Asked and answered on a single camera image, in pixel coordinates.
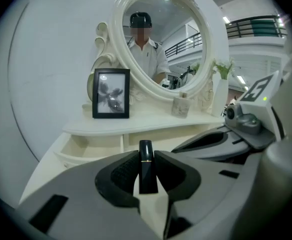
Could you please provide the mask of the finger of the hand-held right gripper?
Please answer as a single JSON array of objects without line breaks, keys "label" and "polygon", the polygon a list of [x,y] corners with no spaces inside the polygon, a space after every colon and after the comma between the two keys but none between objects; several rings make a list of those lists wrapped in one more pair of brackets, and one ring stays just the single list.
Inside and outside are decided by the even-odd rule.
[{"label": "finger of the hand-held right gripper", "polygon": [[243,138],[222,125],[184,141],[171,152],[194,159],[224,161],[243,155],[250,149]]}]

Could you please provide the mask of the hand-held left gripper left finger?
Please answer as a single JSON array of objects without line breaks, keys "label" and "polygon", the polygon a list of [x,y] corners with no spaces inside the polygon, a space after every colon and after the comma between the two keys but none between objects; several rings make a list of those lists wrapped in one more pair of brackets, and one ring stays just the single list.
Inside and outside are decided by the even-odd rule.
[{"label": "hand-held left gripper left finger", "polygon": [[74,166],[17,212],[50,240],[160,240],[165,220],[137,195],[139,168],[137,150]]}]

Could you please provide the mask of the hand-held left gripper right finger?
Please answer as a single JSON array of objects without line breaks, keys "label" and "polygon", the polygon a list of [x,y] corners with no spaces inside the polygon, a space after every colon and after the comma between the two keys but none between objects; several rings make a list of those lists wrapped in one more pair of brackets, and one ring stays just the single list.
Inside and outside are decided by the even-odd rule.
[{"label": "hand-held left gripper right finger", "polygon": [[230,240],[240,197],[227,200],[247,172],[242,164],[154,152],[156,175],[168,195],[165,240]]}]

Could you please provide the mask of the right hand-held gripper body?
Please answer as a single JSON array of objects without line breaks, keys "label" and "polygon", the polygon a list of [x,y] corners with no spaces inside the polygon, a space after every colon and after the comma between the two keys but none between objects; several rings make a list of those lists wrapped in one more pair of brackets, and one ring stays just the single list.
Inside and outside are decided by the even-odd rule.
[{"label": "right hand-held gripper body", "polygon": [[263,150],[285,137],[284,127],[271,98],[283,83],[276,71],[257,80],[235,104],[226,110],[225,125],[255,150]]}]

